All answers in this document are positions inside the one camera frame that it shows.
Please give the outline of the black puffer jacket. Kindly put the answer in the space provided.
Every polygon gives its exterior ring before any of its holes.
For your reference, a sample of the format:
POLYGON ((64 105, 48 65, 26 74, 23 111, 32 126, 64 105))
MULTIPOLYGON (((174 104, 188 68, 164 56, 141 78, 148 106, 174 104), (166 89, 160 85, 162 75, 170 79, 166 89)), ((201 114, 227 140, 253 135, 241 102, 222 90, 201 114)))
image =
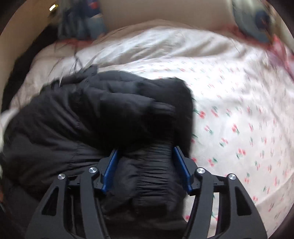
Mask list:
POLYGON ((75 74, 42 88, 8 123, 1 166, 1 237, 24 238, 35 209, 59 174, 77 175, 123 155, 102 202, 112 231, 178 237, 185 192, 172 148, 189 155, 193 102, 177 78, 149 80, 123 71, 75 74))

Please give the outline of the white cherry print bedsheet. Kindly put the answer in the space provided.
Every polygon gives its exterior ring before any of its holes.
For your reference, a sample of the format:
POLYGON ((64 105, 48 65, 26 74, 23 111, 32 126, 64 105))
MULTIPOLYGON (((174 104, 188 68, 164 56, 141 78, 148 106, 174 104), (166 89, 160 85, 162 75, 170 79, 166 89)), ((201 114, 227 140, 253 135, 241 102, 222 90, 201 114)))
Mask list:
MULTIPOLYGON (((253 233, 255 238, 288 236, 283 221, 293 206, 293 79, 282 66, 272 64, 268 53, 250 53, 242 59, 158 58, 104 68, 92 64, 52 79, 35 94, 25 93, 14 98, 7 113, 6 127, 53 81, 75 74, 106 71, 123 71, 149 80, 177 78, 190 89, 193 102, 191 147, 188 156, 183 154, 190 159, 188 169, 203 167, 206 173, 219 178, 229 178, 234 173, 241 182, 236 194, 244 194, 252 208, 249 213, 239 209, 238 215, 233 215, 228 208, 233 199, 226 195, 226 190, 211 192, 206 202, 198 206, 200 216, 195 230, 198 238, 210 236, 212 230, 215 230, 214 238, 225 238, 236 223, 241 223, 239 232, 253 233)), ((82 238, 89 231, 82 221, 80 199, 94 194, 102 211, 102 202, 114 186, 123 155, 118 152, 113 185, 104 193, 101 178, 109 157, 77 175, 59 174, 44 194, 50 198, 45 214, 55 222, 63 222, 71 238, 82 238)), ((186 226, 192 222, 197 193, 197 190, 185 192, 182 217, 186 226)), ((173 238, 144 237, 134 228, 112 231, 107 227, 114 238, 173 238)))

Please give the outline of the white striped quilt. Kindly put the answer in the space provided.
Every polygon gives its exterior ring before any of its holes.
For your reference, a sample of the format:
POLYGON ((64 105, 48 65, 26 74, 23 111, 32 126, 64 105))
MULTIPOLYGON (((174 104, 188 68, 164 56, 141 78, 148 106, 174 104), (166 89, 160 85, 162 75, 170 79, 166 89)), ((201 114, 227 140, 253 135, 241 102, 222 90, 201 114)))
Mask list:
POLYGON ((151 20, 111 31, 95 41, 63 40, 43 48, 34 57, 15 96, 35 94, 52 79, 92 64, 104 68, 169 57, 242 59, 264 49, 264 45, 238 38, 227 30, 212 32, 167 20, 151 20))

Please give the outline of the blue cartoon curtain right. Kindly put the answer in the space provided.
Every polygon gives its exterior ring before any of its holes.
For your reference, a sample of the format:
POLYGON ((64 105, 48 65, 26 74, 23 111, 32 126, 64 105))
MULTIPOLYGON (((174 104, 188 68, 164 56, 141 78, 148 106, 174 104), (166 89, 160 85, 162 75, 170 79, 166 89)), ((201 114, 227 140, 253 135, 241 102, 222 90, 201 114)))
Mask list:
POLYGON ((272 43, 272 20, 268 1, 232 0, 232 13, 238 28, 260 43, 272 43))

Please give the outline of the black garment by wall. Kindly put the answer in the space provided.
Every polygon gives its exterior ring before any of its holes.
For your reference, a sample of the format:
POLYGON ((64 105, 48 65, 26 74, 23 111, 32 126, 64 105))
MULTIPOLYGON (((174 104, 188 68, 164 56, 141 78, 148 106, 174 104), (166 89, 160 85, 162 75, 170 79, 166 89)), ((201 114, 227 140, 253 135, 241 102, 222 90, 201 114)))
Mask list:
POLYGON ((13 69, 3 91, 1 112, 9 109, 10 103, 22 86, 34 57, 45 47, 57 40, 58 29, 56 26, 47 26, 40 35, 32 42, 30 47, 21 54, 15 61, 13 69))

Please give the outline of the wall power socket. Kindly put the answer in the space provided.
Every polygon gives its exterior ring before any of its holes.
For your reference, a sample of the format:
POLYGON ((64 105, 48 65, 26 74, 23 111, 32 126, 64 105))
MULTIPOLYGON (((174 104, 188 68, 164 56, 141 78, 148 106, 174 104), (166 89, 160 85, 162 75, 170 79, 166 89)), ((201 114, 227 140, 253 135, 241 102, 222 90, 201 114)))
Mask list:
POLYGON ((58 7, 58 4, 53 4, 50 8, 49 11, 52 12, 58 7))

